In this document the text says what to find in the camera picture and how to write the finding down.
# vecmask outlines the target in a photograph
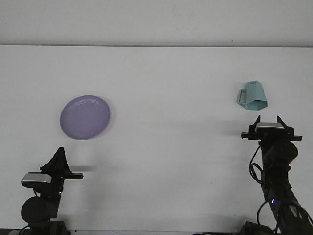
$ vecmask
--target plate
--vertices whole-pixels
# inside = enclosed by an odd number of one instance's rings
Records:
[[[108,104],[97,96],[84,95],[64,107],[60,115],[60,126],[69,137],[85,140],[100,134],[109,120]]]

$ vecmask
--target teal mug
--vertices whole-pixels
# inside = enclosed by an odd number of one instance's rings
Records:
[[[248,110],[259,111],[268,106],[262,84],[258,81],[248,82],[244,89],[240,89],[237,103]]]

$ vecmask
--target white table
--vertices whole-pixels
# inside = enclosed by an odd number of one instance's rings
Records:
[[[290,182],[312,214],[312,64],[312,48],[0,46],[0,227],[25,225],[33,192],[20,180],[63,146],[85,175],[65,181],[58,219],[69,229],[238,231],[263,202],[248,172],[257,142],[240,138],[258,114],[304,136]],[[259,112],[236,104],[253,80],[268,99]],[[79,141],[59,116],[85,94],[112,119]],[[261,222],[274,226],[269,208]]]

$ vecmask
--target white wall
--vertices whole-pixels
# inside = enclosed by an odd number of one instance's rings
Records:
[[[312,0],[2,0],[0,43],[313,46]]]
[[[264,200],[248,172],[257,142],[240,138],[258,114],[304,136],[290,181],[313,214],[312,48],[0,46],[0,55],[0,227],[24,226],[33,192],[21,178],[63,146],[85,175],[65,182],[59,219],[71,229],[238,231]],[[259,112],[235,102],[251,80],[268,99]],[[85,94],[109,102],[112,120],[79,141],[59,116]],[[275,224],[267,210],[261,221]]]

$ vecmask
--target black cable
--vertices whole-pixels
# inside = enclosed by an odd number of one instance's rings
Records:
[[[205,233],[195,233],[191,235],[232,235],[233,233],[219,233],[219,232],[205,232]]]
[[[253,157],[252,157],[252,159],[251,159],[251,161],[250,161],[250,164],[249,164],[249,172],[250,172],[251,177],[252,177],[256,182],[258,182],[259,184],[261,184],[263,181],[260,180],[260,179],[258,179],[258,177],[257,177],[257,175],[256,175],[256,173],[255,173],[255,170],[254,170],[254,166],[255,166],[260,172],[262,172],[262,168],[261,168],[259,165],[257,165],[256,163],[252,163],[252,162],[253,162],[253,159],[255,158],[257,152],[259,151],[259,149],[260,149],[260,146],[256,149],[256,151],[255,151],[255,153],[254,153],[254,155],[253,155]]]
[[[269,203],[269,202],[271,202],[272,200],[275,200],[275,199],[274,199],[274,198],[269,199],[269,200],[263,202],[263,203],[261,204],[261,206],[259,207],[258,212],[257,212],[257,215],[256,215],[256,220],[257,220],[257,222],[258,222],[259,225],[260,225],[259,215],[260,215],[261,209],[263,208],[263,206],[264,206],[266,203]],[[310,222],[311,225],[313,226],[312,218],[310,217],[310,215],[308,214],[308,212],[307,212],[303,207],[301,207],[301,206],[298,205],[297,203],[280,203],[280,204],[279,204],[279,208],[278,208],[278,213],[277,213],[277,214],[278,214],[278,218],[277,218],[277,220],[276,220],[276,226],[275,226],[275,228],[273,229],[273,232],[275,232],[275,234],[278,234],[278,228],[279,228],[279,226],[280,226],[280,220],[281,220],[280,212],[281,212],[282,205],[287,205],[287,206],[293,205],[293,206],[295,206],[295,207],[296,207],[296,210],[297,210],[297,216],[298,216],[299,222],[301,221],[301,218],[300,218],[301,213],[300,213],[300,212],[302,212],[302,213],[303,213],[302,216],[307,217],[308,220],[309,220],[309,222]]]
[[[27,227],[29,227],[29,226],[27,225],[27,226],[25,226],[24,228],[20,229],[18,235],[21,235],[21,234],[22,234],[22,231],[24,231],[24,229],[26,229]]]
[[[36,191],[35,191],[34,189],[33,189],[33,191],[34,191],[34,193],[35,193],[36,197],[38,197],[38,195],[37,195]]]

